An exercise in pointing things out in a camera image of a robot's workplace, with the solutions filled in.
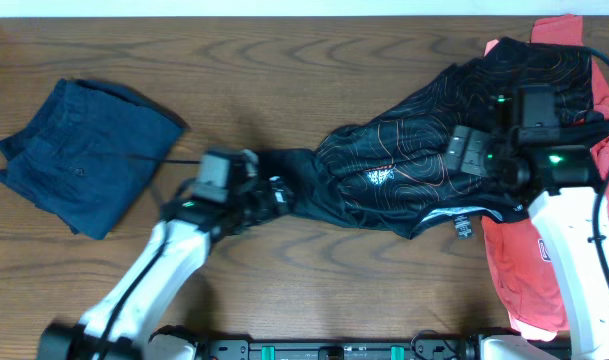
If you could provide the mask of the folded navy blue shorts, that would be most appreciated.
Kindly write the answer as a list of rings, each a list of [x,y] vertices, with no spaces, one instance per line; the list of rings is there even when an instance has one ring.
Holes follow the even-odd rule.
[[[27,126],[0,141],[0,182],[73,233],[102,240],[185,129],[128,87],[61,79]]]

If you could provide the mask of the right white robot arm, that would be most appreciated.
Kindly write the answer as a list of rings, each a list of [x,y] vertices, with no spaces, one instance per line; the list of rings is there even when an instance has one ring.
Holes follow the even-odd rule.
[[[449,170],[488,178],[528,211],[550,256],[574,359],[609,359],[609,219],[606,186],[588,147],[564,140],[549,85],[491,100],[490,131],[458,125]]]

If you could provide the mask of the red printed t-shirt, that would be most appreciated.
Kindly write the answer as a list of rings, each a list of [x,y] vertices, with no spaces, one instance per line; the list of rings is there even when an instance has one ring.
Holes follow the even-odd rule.
[[[539,19],[532,43],[583,44],[583,17],[564,15]],[[597,63],[592,65],[596,109],[609,119],[609,86]],[[609,136],[591,152],[601,175],[609,170]],[[609,187],[606,193],[609,214]],[[530,220],[497,224],[482,217],[490,274],[504,304],[511,328],[527,340],[552,341],[569,329],[563,300],[548,252]]]

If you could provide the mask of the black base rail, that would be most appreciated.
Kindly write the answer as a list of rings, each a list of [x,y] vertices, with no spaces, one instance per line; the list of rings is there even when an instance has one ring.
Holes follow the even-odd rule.
[[[464,337],[422,330],[410,339],[253,340],[248,336],[210,338],[181,326],[151,335],[148,359],[187,360],[411,360],[480,359],[483,334]]]

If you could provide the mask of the light pink garment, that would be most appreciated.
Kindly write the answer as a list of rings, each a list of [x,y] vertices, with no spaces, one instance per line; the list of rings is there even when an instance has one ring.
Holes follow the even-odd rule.
[[[490,51],[499,43],[498,39],[493,39],[486,44],[484,55],[487,56]]]

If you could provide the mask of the black orange-patterned cycling jersey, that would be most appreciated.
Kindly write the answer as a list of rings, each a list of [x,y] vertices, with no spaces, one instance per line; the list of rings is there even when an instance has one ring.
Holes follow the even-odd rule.
[[[493,97],[517,84],[550,84],[564,136],[593,146],[609,136],[609,120],[593,108],[591,81],[588,54],[503,38],[370,122],[334,130],[316,150],[259,152],[260,174],[283,178],[294,215],[342,227],[413,238],[459,214],[519,222],[526,211],[492,180],[448,170],[453,129],[492,131]]]

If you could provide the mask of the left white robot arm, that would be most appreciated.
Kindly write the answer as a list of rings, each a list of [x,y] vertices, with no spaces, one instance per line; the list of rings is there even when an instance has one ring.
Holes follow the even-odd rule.
[[[157,324],[216,242],[289,213],[294,195],[250,150],[211,148],[197,163],[197,175],[161,205],[148,243],[121,280],[75,325],[51,323],[38,358],[201,358],[197,339],[178,328],[157,331]]]

